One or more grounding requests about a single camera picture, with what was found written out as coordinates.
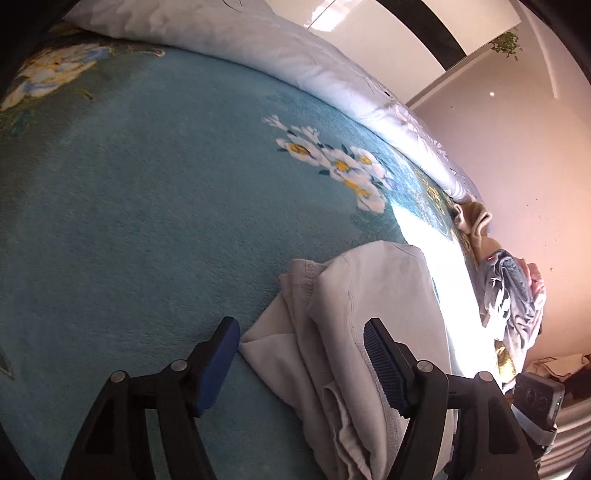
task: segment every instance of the crumpled clothing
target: crumpled clothing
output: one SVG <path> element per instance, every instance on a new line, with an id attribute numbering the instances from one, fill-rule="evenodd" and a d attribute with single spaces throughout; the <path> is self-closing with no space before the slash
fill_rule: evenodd
<path id="1" fill-rule="evenodd" d="M 384 480 L 408 421 L 391 408 L 363 342 L 379 317 L 417 359 L 445 373 L 446 328 L 423 253 L 373 242 L 327 264 L 294 260 L 281 292 L 242 337 L 241 353 L 303 424 L 329 480 Z M 437 467 L 449 460 L 448 411 Z"/>
<path id="2" fill-rule="evenodd" d="M 534 299 L 535 314 L 531 321 L 530 339 L 525 346 L 525 351 L 527 351 L 534 346 L 538 335 L 542 333 L 542 316 L 544 314 L 544 305 L 547 298 L 546 287 L 538 265 L 535 263 L 526 264 L 525 260 L 522 258 L 516 258 L 515 260 L 524 271 L 527 283 L 530 285 L 531 295 Z M 499 365 L 499 373 L 501 374 L 501 381 L 503 382 L 503 391 L 508 391 L 515 386 L 514 379 L 519 371 L 516 370 L 515 364 L 503 342 L 495 340 L 495 349 Z"/>
<path id="3" fill-rule="evenodd" d="M 537 288 L 543 287 L 541 276 L 538 282 Z M 541 313 L 536 316 L 529 283 L 519 262 L 506 250 L 487 257 L 478 268 L 476 298 L 482 324 L 495 339 L 503 341 L 516 372 L 522 371 L 525 354 L 540 328 Z"/>
<path id="4" fill-rule="evenodd" d="M 589 359 L 582 353 L 558 358 L 549 356 L 530 363 L 526 371 L 541 377 L 554 378 L 564 382 L 590 363 Z"/>
<path id="5" fill-rule="evenodd" d="M 488 236 L 492 214 L 482 203 L 454 205 L 453 209 L 456 213 L 453 222 L 459 231 L 470 237 L 470 244 L 479 262 L 501 249 L 499 242 Z"/>

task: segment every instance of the gray fabric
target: gray fabric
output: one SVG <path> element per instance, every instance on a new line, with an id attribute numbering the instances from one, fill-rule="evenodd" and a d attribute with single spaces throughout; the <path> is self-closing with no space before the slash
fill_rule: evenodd
<path id="1" fill-rule="evenodd" d="M 523 269 L 506 250 L 480 262 L 476 298 L 482 324 L 503 340 L 517 372 L 535 335 L 535 304 Z"/>
<path id="2" fill-rule="evenodd" d="M 373 242 L 327 264 L 294 260 L 281 293 L 244 334 L 241 352 L 303 423 L 329 480 L 384 479 L 407 421 L 389 407 L 363 345 L 380 317 L 418 359 L 450 373 L 443 318 L 423 253 Z M 438 468 L 449 459 L 446 421 Z"/>

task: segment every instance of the white cloth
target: white cloth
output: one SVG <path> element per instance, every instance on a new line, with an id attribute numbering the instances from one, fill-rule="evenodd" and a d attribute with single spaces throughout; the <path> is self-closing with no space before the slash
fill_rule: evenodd
<path id="1" fill-rule="evenodd" d="M 369 128 L 459 203 L 469 182 L 395 95 L 263 0 L 82 0 L 65 17 L 114 38 L 144 40 L 230 60 L 289 83 Z"/>
<path id="2" fill-rule="evenodd" d="M 407 421 L 384 396 L 363 345 L 365 323 L 379 317 L 417 359 L 451 370 L 423 253 L 373 242 L 327 264 L 294 260 L 280 283 L 281 293 L 242 337 L 242 355 L 295 409 L 329 480 L 385 479 Z M 449 460 L 452 436 L 448 411 L 438 469 Z"/>

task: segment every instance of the folded towel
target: folded towel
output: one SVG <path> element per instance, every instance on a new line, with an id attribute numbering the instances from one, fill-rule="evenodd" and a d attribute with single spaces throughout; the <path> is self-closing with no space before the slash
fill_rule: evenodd
<path id="1" fill-rule="evenodd" d="M 380 317 L 417 359 L 450 373 L 443 318 L 423 253 L 373 242 L 327 264 L 294 260 L 281 293 L 242 337 L 241 352 L 292 406 L 329 480 L 385 479 L 408 421 L 390 408 L 363 345 Z M 449 460 L 448 412 L 437 467 Z"/>

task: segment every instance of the bedsheet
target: bedsheet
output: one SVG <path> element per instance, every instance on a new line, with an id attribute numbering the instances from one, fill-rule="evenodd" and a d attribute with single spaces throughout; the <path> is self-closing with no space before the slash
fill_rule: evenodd
<path id="1" fill-rule="evenodd" d="M 157 371 L 224 315 L 246 330 L 293 258 L 420 247 L 452 372 L 496 365 L 449 197 L 367 128 L 261 72 L 58 25 L 1 103 L 0 166 L 14 374 L 0 375 L 0 420 L 38 480 L 59 478 L 112 371 Z M 220 480 L 322 478 L 293 412 L 240 357 L 198 425 Z M 164 475 L 157 442 L 154 455 Z"/>

